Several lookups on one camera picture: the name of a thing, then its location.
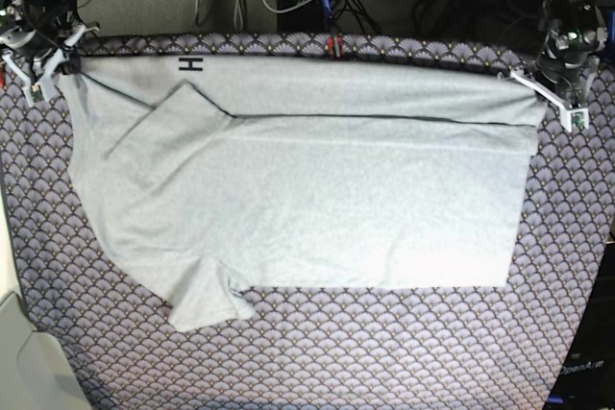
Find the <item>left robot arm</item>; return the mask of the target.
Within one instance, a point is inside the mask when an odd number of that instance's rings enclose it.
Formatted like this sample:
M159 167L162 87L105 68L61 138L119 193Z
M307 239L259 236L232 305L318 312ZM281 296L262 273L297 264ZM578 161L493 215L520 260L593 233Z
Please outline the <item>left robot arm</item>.
M566 132L587 130L600 53L612 42L600 0L543 0L537 18L544 32L537 55L508 78L546 99Z

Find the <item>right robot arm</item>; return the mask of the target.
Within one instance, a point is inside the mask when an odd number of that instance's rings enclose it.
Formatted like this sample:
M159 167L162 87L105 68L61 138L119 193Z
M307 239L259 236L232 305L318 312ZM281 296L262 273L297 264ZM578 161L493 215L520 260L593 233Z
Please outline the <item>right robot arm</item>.
M1 0L1 66L22 82L29 106L59 94L57 76L81 69L80 42L99 31L79 0Z

